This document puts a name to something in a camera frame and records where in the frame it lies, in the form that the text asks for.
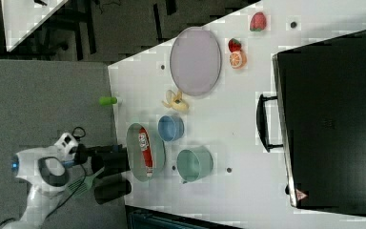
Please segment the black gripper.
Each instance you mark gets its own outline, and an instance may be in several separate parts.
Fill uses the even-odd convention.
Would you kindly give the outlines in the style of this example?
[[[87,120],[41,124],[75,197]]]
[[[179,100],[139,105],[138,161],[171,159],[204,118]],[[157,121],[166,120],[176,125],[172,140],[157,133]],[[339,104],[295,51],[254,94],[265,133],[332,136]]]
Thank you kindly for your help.
[[[125,164],[128,161],[127,150],[122,145],[87,147],[80,144],[75,150],[75,163],[84,164],[89,157],[95,156],[108,164]]]

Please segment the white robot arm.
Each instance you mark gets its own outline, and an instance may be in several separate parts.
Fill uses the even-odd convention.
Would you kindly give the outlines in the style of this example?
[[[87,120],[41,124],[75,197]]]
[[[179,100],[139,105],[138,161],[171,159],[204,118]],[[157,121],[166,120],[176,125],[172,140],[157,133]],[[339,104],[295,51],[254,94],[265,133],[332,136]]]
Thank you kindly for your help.
[[[94,174],[88,147],[64,133],[47,146],[24,149],[0,139],[0,229],[110,229],[126,225],[124,206],[100,206],[92,191],[69,192]]]

